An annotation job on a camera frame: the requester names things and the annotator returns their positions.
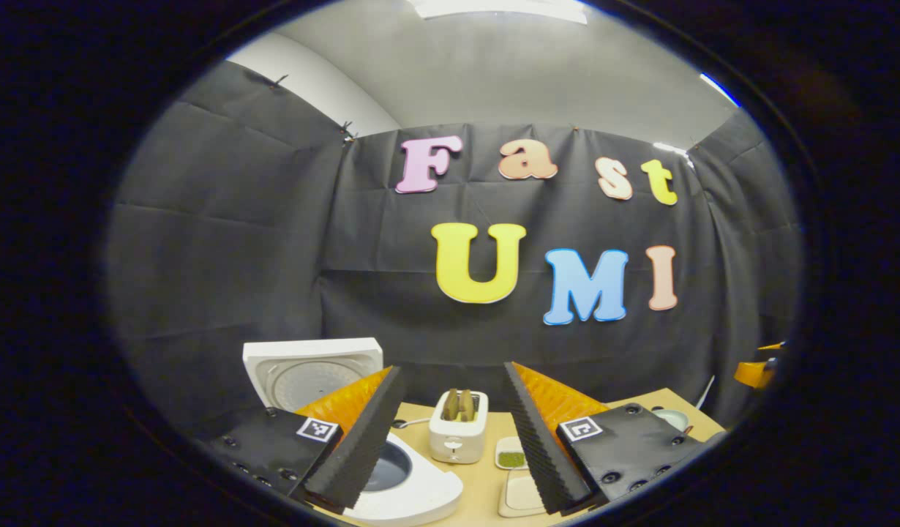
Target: black fabric backdrop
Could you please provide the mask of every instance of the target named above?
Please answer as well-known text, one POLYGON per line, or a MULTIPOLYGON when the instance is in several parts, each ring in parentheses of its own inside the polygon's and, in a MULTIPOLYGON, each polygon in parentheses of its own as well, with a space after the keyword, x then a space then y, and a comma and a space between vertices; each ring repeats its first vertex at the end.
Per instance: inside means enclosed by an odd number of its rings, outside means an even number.
POLYGON ((590 130, 441 124, 343 143, 295 94, 224 63, 166 110, 125 174, 108 236, 109 294, 140 386, 179 427, 260 405, 242 343, 376 337, 409 374, 407 400, 471 387, 506 409, 501 363, 516 360, 598 400, 668 387, 734 422, 750 389, 735 364, 788 335, 801 276, 798 221, 784 170, 736 111, 689 154, 590 130), (407 139, 460 135, 433 193, 397 194, 407 139), (550 180, 503 179, 501 144, 537 139, 550 180), (634 197, 601 192, 593 161, 620 160, 634 197), (671 170, 678 203, 651 196, 640 170, 671 170), (495 273, 493 223, 517 223, 520 275, 494 304, 461 304, 434 276, 437 223, 471 223, 474 280, 495 273), (647 247, 675 248, 678 306, 648 308, 647 247), (548 250, 629 255, 626 317, 546 326, 548 250))

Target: wooden table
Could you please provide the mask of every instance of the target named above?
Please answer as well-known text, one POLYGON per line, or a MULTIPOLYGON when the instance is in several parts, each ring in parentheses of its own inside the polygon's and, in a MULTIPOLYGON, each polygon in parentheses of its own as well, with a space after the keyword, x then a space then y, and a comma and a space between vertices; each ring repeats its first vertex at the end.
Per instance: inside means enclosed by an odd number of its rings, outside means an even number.
MULTIPOLYGON (((663 406, 667 410, 682 411, 687 414, 690 424, 694 425, 691 430, 691 437, 698 441, 707 441, 714 434, 724 431, 713 419, 707 417, 704 413, 697 410, 686 400, 678 397, 677 394, 663 388, 651 393, 647 393, 638 397, 626 398, 626 400, 616 400, 607 403, 607 406, 614 408, 627 403, 638 403, 641 406, 651 409, 654 406, 663 406)), ((401 403, 397 411, 396 419, 404 419, 412 421, 414 419, 423 419, 430 417, 433 413, 433 407, 421 406, 418 404, 401 403)), ((509 471, 500 469, 495 465, 494 456, 496 443, 503 437, 517 436, 518 433, 514 427, 514 421, 511 420, 511 414, 507 411, 490 411, 486 423, 486 446, 484 447, 483 458, 477 463, 467 465, 459 465, 453 463, 442 463, 430 457, 429 447, 429 430, 427 423, 419 423, 410 425, 407 428, 392 428, 393 434, 399 436, 408 446, 412 447, 428 461, 436 465, 442 471, 453 471, 463 481, 463 495, 460 496, 460 505, 457 510, 443 520, 434 521, 427 525, 433 527, 457 527, 463 525, 480 525, 480 526, 507 526, 507 527, 543 527, 554 525, 567 518, 585 514, 586 511, 574 513, 571 516, 560 516, 560 514, 539 514, 527 517, 501 517, 499 516, 499 495, 503 491, 503 485, 506 483, 506 477, 509 471)), ((347 521, 353 525, 367 527, 365 523, 359 523, 349 517, 332 514, 322 509, 314 509, 320 513, 337 517, 340 520, 347 521)))

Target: orange object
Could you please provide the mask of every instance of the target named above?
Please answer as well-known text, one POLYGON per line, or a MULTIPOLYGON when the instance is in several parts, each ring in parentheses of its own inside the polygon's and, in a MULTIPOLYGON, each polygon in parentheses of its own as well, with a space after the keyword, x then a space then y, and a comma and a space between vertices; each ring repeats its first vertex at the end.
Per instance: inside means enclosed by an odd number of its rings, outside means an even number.
POLYGON ((567 449, 560 442, 557 434, 558 424, 580 417, 593 416, 607 411, 607 405, 587 397, 566 384, 558 383, 554 379, 537 373, 529 367, 524 367, 516 362, 511 363, 521 377, 534 406, 537 407, 541 419, 547 425, 551 435, 558 441, 561 449, 567 453, 567 449))
POLYGON ((733 378, 746 386, 765 388, 775 370, 766 370, 764 362, 741 362, 733 378))
POLYGON ((314 400, 313 403, 295 411, 300 416, 313 417, 330 423, 337 423, 342 427, 342 437, 346 437, 349 430, 359 420, 360 414, 366 409, 370 398, 379 389, 382 380, 389 374, 391 367, 376 371, 367 377, 363 377, 349 386, 314 400))

